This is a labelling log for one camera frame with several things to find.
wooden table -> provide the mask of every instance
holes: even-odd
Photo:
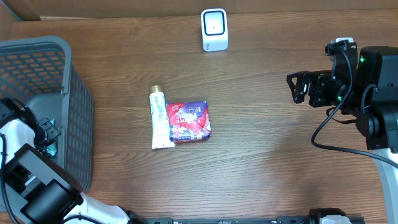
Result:
[[[326,108],[295,105],[286,75],[327,70],[324,44],[398,46],[398,11],[228,16],[229,49],[204,53],[199,16],[18,22],[11,38],[57,35],[95,99],[89,195],[144,217],[270,218],[339,207],[385,223],[371,159],[313,147]],[[149,87],[167,101],[206,100],[206,142],[154,151]],[[330,122],[319,142],[365,149],[355,125]]]

purple package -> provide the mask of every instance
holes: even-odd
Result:
[[[187,142],[207,140],[211,128],[206,101],[191,103],[167,103],[170,120],[170,140]]]

white tube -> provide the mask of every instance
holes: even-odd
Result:
[[[166,112],[166,102],[162,88],[152,86],[149,95],[150,110],[152,113],[152,148],[162,149],[174,147],[170,140],[170,123]]]

plastic basket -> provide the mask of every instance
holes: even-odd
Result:
[[[0,42],[0,98],[25,103],[37,119],[55,120],[60,131],[51,158],[84,190],[93,170],[94,101],[72,65],[62,38],[47,36]]]

gold cap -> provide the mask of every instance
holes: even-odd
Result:
[[[157,92],[163,92],[163,88],[159,85],[156,86],[151,86],[150,88],[150,93],[157,93]]]

